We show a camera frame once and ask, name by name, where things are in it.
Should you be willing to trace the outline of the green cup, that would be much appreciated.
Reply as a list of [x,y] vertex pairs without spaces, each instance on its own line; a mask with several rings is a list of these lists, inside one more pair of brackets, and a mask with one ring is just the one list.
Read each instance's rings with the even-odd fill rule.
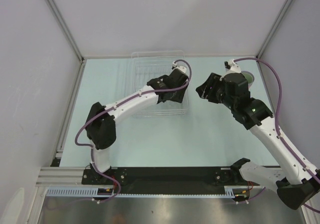
[[255,81],[255,76],[251,72],[245,71],[245,70],[242,71],[241,73],[245,77],[245,79],[247,80],[248,88],[250,89],[251,86],[253,85],[254,81]]

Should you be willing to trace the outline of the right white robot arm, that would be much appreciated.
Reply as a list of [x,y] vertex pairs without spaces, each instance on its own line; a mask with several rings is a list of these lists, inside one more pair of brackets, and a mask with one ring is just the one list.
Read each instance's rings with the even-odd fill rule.
[[251,97],[242,73],[225,76],[211,73],[195,90],[201,99],[225,105],[233,118],[262,142],[281,168],[277,171],[242,158],[231,165],[230,178],[235,184],[251,181],[264,186],[292,210],[300,208],[320,191],[319,169],[309,162],[298,162],[292,153],[296,148],[284,134],[277,134],[273,113],[263,101]]

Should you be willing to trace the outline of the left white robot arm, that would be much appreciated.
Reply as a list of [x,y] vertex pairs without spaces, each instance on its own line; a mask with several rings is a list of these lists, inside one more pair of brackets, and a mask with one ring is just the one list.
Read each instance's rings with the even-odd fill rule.
[[86,135],[93,145],[91,155],[96,169],[93,178],[100,184],[110,180],[110,147],[116,141],[116,127],[120,122],[150,106],[167,101],[181,103],[188,86],[187,68],[174,67],[169,75],[147,82],[137,92],[108,105],[97,102],[91,106]]

